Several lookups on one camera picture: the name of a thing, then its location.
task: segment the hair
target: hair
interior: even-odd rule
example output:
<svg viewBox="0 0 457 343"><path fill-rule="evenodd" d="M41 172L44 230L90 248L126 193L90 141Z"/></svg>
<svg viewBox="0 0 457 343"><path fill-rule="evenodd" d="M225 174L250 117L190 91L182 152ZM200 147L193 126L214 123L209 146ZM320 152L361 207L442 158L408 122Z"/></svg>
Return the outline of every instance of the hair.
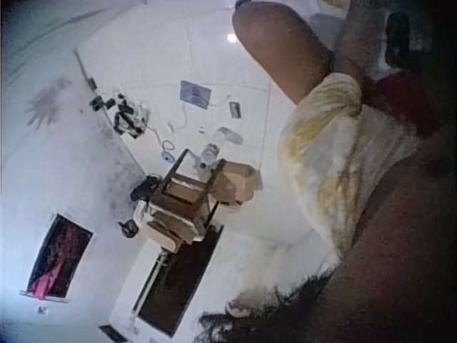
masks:
<svg viewBox="0 0 457 343"><path fill-rule="evenodd" d="M302 342L310 312L331 274L309 277L290 295L278 294L278 302L258 313L237 318L228 313L204 313L199 320L202 333L195 343Z"/></svg>

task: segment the skin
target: skin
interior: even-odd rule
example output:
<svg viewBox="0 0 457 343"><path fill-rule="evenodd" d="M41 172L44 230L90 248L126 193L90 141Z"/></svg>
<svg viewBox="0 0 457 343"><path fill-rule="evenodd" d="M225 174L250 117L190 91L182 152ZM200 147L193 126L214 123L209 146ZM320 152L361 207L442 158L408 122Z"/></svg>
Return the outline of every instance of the skin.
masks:
<svg viewBox="0 0 457 343"><path fill-rule="evenodd" d="M284 5L244 4L233 27L297 104L331 70L369 86L375 5L352 1L334 54ZM455 335L449 329L457 308L454 142L455 130L442 130L384 175L358 223L352 251L311 315L311 341L428 342L436 332Z"/></svg>

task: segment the bare leg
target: bare leg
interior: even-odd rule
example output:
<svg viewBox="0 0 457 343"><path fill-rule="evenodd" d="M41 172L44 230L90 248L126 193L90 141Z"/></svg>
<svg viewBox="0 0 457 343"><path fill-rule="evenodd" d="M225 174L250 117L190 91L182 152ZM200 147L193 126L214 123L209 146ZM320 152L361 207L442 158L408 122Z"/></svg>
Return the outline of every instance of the bare leg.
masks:
<svg viewBox="0 0 457 343"><path fill-rule="evenodd" d="M248 53L295 104L330 72L331 52L285 5L242 4L233 14L233 27Z"/></svg>

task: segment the yellow floral shorts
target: yellow floral shorts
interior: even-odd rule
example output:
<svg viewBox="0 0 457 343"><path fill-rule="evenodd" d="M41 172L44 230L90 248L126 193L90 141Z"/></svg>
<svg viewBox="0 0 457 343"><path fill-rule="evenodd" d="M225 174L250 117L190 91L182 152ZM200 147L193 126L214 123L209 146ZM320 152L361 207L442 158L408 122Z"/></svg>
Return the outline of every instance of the yellow floral shorts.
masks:
<svg viewBox="0 0 457 343"><path fill-rule="evenodd" d="M351 76L328 75L288 118L278 149L303 215L340 258L381 177L421 142L361 97Z"/></svg>

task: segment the red cloth on floor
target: red cloth on floor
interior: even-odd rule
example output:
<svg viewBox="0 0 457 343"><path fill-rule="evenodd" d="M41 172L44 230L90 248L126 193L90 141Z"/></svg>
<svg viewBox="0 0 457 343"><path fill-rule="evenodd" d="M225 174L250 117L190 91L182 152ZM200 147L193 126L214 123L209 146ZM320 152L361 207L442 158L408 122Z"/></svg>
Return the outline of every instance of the red cloth on floor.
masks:
<svg viewBox="0 0 457 343"><path fill-rule="evenodd" d="M376 90L388 102L393 115L411 122L420 137L427 138L439 129L440 123L421 83L407 72L400 71L379 80Z"/></svg>

